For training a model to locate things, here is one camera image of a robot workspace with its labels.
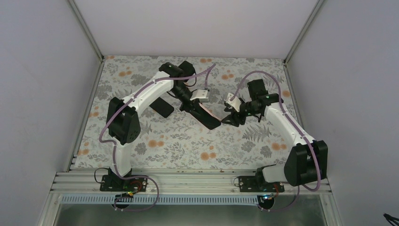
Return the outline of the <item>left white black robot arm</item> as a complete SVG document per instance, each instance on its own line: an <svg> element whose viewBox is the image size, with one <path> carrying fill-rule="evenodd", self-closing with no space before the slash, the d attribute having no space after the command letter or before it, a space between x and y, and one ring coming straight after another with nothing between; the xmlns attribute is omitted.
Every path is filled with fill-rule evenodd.
<svg viewBox="0 0 399 226"><path fill-rule="evenodd" d="M192 92L185 85L191 78L198 77L193 64L183 61L179 66L166 62L141 88L119 99L114 97L108 106L106 125L100 133L99 141L104 143L104 133L111 136L113 143L112 165L109 175L112 184L124 191L131 184L130 147L141 132L139 117L143 111L156 102L164 93L171 91L189 111L195 108L191 101Z"/></svg>

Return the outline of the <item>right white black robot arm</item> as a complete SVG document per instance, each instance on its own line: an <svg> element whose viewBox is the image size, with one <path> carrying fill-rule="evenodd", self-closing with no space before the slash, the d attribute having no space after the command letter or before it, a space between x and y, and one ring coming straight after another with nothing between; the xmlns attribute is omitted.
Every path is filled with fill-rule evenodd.
<svg viewBox="0 0 399 226"><path fill-rule="evenodd" d="M327 144L317 141L294 121L287 111L279 94L270 94L261 80L248 82L251 101L228 93L225 111L230 115L222 122L238 127L244 125L250 116L261 120L265 117L275 126L284 139L290 153L284 165L260 167L255 172L255 186L266 192L273 183L285 182L291 186L301 186L310 182L320 182L327 176Z"/></svg>

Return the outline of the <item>black phone case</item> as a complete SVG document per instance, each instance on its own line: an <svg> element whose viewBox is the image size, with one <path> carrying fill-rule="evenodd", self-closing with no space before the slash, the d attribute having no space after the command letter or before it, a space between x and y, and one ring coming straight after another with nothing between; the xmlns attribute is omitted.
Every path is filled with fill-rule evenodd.
<svg viewBox="0 0 399 226"><path fill-rule="evenodd" d="M160 97L150 104L150 108L163 118L169 117L174 111L174 107Z"/></svg>

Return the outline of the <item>black smartphone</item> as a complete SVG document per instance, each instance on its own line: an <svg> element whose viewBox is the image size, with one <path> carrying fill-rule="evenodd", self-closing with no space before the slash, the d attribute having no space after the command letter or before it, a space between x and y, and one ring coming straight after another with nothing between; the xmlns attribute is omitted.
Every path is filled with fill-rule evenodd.
<svg viewBox="0 0 399 226"><path fill-rule="evenodd" d="M190 114L209 130L216 129L222 124L219 119L213 116L202 105L195 105Z"/></svg>

